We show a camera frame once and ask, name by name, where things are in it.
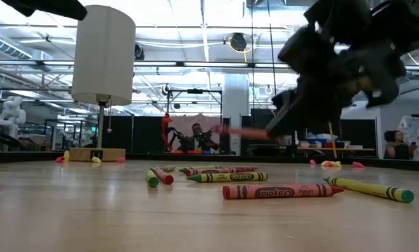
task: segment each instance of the ceiling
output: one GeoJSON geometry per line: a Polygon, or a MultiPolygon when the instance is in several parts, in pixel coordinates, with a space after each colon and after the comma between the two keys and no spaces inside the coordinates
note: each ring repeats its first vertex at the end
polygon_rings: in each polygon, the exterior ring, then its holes
{"type": "MultiPolygon", "coordinates": [[[[136,42],[145,52],[145,61],[173,62],[275,62],[289,37],[306,21],[303,12],[312,0],[258,1],[252,11],[245,3],[252,0],[81,0],[83,5],[110,6],[129,15],[137,25],[136,42]],[[227,40],[234,32],[245,35],[246,53],[234,51],[227,40]]],[[[0,39],[22,51],[42,55],[43,60],[74,60],[77,21],[35,12],[25,17],[0,0],[0,39]]],[[[0,60],[17,60],[0,52],[0,60]]],[[[419,51],[405,55],[407,65],[419,66],[419,51]]],[[[66,114],[96,113],[97,107],[72,101],[73,66],[51,66],[49,72],[30,66],[0,65],[0,89],[25,89],[19,95],[46,100],[46,107],[66,114]]],[[[270,107],[270,98],[296,86],[297,75],[288,69],[231,69],[223,67],[135,66],[133,103],[116,107],[113,114],[162,115],[167,85],[176,90],[201,88],[222,90],[226,74],[246,74],[250,79],[250,106],[270,107]]],[[[404,92],[419,90],[419,71],[413,70],[400,81],[404,92]]],[[[1,92],[0,98],[12,92],[1,92]]],[[[173,114],[206,113],[219,116],[220,97],[207,93],[181,93],[173,114]]]]}

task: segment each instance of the white lamp shade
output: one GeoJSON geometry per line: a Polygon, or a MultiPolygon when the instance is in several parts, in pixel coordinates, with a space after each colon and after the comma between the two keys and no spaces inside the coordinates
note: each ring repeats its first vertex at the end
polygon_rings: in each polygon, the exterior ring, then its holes
{"type": "Polygon", "coordinates": [[[78,22],[72,97],[98,104],[96,95],[111,96],[112,105],[132,101],[135,23],[108,6],[86,6],[78,22]]]}

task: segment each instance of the man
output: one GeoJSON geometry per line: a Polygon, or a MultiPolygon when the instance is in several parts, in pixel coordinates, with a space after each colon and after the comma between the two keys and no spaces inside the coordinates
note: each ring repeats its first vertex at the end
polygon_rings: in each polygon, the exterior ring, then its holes
{"type": "Polygon", "coordinates": [[[219,149],[219,145],[211,140],[211,135],[202,132],[200,124],[194,123],[191,129],[193,130],[193,136],[179,136],[183,139],[179,149],[183,151],[219,149]]]}

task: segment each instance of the woman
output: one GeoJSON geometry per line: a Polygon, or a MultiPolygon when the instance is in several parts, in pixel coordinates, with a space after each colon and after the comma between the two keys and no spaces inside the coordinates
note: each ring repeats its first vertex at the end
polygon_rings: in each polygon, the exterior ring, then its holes
{"type": "Polygon", "coordinates": [[[408,146],[404,143],[404,134],[400,131],[387,131],[384,133],[384,139],[387,141],[384,158],[399,160],[410,160],[413,158],[413,152],[417,146],[412,143],[408,146]]]}

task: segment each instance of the white robot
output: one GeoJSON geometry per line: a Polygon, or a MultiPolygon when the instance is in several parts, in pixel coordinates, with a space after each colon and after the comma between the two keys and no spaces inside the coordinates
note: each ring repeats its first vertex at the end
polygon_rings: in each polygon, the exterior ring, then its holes
{"type": "Polygon", "coordinates": [[[7,97],[0,115],[0,125],[8,126],[9,135],[15,139],[18,137],[18,125],[26,122],[26,111],[21,109],[21,103],[21,97],[7,97]]]}

